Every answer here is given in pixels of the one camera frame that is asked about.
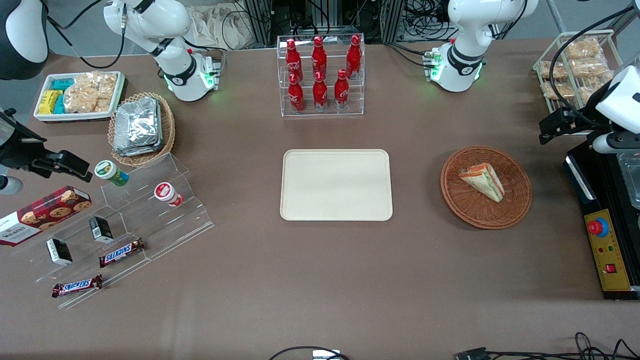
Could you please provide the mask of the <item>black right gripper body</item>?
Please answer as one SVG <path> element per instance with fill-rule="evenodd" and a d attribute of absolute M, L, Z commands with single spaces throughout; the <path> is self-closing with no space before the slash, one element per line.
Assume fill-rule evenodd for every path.
<path fill-rule="evenodd" d="M 14 170 L 46 171 L 48 151 L 41 137 L 16 121 L 14 108 L 1 110 L 1 165 Z"/>

